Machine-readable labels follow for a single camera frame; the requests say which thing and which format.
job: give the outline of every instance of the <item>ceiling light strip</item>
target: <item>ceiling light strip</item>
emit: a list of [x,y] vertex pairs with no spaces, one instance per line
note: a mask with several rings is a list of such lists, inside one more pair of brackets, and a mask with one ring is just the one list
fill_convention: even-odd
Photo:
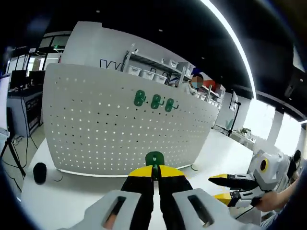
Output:
[[253,79],[253,76],[251,74],[251,70],[250,70],[250,66],[249,66],[249,63],[248,63],[248,59],[246,58],[244,50],[243,50],[243,48],[242,48],[242,46],[241,46],[241,44],[239,42],[239,39],[237,38],[235,32],[231,28],[231,26],[228,23],[228,21],[221,14],[221,12],[219,12],[219,10],[209,0],[201,0],[201,2],[203,4],[205,4],[206,7],[208,7],[211,10],[211,12],[217,17],[217,19],[222,23],[222,25],[225,27],[225,29],[227,30],[227,32],[231,36],[232,40],[234,41],[234,43],[235,43],[235,45],[236,45],[236,47],[237,47],[237,49],[238,49],[242,59],[243,59],[246,71],[248,72],[248,77],[249,77],[249,81],[250,81],[250,85],[251,85],[251,89],[252,89],[252,92],[253,92],[254,99],[257,99],[254,79]]

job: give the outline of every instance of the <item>human hand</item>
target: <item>human hand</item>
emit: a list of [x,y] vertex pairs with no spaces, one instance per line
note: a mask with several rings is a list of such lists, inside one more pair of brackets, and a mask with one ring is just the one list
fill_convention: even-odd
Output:
[[256,208],[262,212],[268,212],[277,209],[279,205],[279,196],[275,191],[265,193]]

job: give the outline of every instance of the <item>white pegboard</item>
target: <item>white pegboard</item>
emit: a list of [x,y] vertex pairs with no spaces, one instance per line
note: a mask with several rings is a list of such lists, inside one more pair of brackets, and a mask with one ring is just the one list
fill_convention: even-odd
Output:
[[[137,90],[147,97],[140,107]],[[152,109],[155,94],[179,108]],[[172,167],[192,164],[218,114],[217,107],[152,80],[72,64],[48,65],[43,111],[55,166],[95,175],[127,175],[145,165],[150,151],[162,152]]]

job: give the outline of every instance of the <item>face mask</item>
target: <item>face mask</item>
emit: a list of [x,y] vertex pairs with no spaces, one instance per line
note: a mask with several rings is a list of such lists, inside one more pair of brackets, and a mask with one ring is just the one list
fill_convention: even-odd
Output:
[[200,88],[202,86],[202,82],[192,82],[192,86],[196,89]]

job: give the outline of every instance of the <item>ceiling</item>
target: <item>ceiling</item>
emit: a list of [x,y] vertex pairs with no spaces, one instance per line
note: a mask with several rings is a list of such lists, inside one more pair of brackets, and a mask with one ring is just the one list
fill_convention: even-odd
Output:
[[[307,2],[303,5],[303,1],[294,0],[291,7],[285,6],[289,5],[286,0],[275,0],[271,4],[264,4],[268,1],[262,0],[211,2],[236,33],[251,67],[256,90],[271,96],[262,94],[259,99],[298,120],[304,119],[307,78],[293,67],[293,43],[297,44],[302,60],[307,61],[304,55],[307,35],[301,31],[305,29],[307,33],[306,21],[301,21],[306,19]],[[50,22],[44,33],[73,30],[77,21],[101,22],[103,27],[159,44],[202,69],[228,91],[234,89],[238,95],[252,97],[247,71],[234,42],[199,0],[147,0],[146,4],[114,0],[107,4],[102,1],[73,8],[56,5],[42,9],[44,13],[40,18],[45,16],[45,21]],[[301,113],[294,112],[283,102]]]

